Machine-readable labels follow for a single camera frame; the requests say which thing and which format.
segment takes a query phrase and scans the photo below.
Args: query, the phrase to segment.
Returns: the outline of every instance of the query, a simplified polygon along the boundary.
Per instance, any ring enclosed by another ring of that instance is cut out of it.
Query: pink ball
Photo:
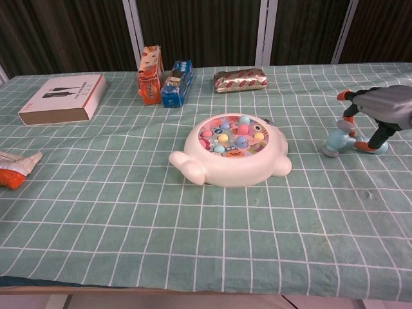
[[[247,135],[249,133],[249,127],[246,124],[241,124],[238,127],[238,135]]]

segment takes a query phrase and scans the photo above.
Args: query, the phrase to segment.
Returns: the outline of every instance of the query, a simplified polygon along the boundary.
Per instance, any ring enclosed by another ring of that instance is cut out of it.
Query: product box
[[[90,120],[107,89],[103,75],[76,75],[49,79],[23,106],[25,125]]]
[[[146,46],[139,65],[139,95],[145,105],[162,103],[160,88],[164,72],[160,46]]]
[[[162,87],[162,102],[165,108],[179,108],[185,103],[192,78],[192,61],[174,63],[172,72]]]

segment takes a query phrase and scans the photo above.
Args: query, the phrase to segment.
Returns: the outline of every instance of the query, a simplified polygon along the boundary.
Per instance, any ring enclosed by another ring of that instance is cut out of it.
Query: gray robot part
[[[353,98],[358,110],[376,120],[412,129],[412,87],[393,85]]]

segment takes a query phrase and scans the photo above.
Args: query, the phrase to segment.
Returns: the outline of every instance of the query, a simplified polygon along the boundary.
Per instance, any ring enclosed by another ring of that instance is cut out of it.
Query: dark curtain
[[[412,1],[359,1],[339,62],[398,61],[412,61]]]
[[[330,64],[348,5],[349,0],[279,0],[270,64]]]
[[[136,71],[121,0],[1,0],[0,42],[10,78]]]
[[[160,45],[165,69],[191,59],[194,67],[254,65],[258,0],[139,0],[145,45]]]

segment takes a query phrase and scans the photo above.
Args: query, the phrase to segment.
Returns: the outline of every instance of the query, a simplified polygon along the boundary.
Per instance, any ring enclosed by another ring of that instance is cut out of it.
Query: green checkered tablecloth
[[[195,69],[183,108],[143,106],[135,72],[106,72],[93,120],[22,125],[50,78],[0,87],[0,150],[43,158],[16,191],[0,188],[0,280],[20,277],[185,291],[412,301],[412,131],[380,156],[320,152],[351,88],[412,85],[405,63],[263,68],[267,90],[218,94]],[[220,113],[273,120],[293,171],[253,187],[186,181],[168,162],[195,124]],[[370,137],[374,121],[357,116]]]

